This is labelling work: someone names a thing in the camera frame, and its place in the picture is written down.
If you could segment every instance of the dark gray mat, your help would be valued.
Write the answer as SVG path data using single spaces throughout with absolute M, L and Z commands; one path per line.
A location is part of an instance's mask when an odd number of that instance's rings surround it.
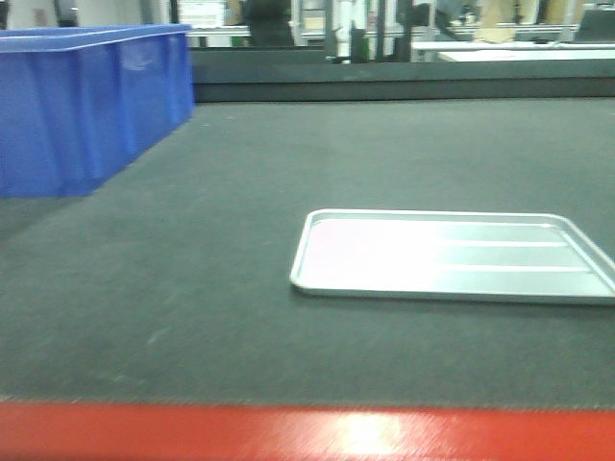
M 13 399 L 615 408 L 615 308 L 310 298 L 321 207 L 552 212 L 615 256 L 615 101 L 201 106 L 83 199 L 0 201 Z

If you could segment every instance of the bin rim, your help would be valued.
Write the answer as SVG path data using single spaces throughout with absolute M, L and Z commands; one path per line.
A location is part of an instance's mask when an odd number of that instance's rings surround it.
M 184 34 L 191 29 L 189 24 L 13 29 L 0 31 L 0 54 L 73 51 L 148 36 Z

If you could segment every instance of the red table edge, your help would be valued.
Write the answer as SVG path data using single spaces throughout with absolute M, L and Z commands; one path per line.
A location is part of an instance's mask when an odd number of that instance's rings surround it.
M 5 401 L 0 459 L 601 461 L 615 411 Z

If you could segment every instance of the silver tray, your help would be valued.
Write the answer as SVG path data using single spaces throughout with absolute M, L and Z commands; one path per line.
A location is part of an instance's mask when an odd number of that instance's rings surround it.
M 615 303 L 615 264 L 552 214 L 321 209 L 290 281 L 310 294 Z

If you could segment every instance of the blue plastic bin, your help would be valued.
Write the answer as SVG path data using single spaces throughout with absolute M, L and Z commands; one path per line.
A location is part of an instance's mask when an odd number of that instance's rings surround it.
M 189 29 L 0 31 L 0 196 L 86 195 L 187 120 Z

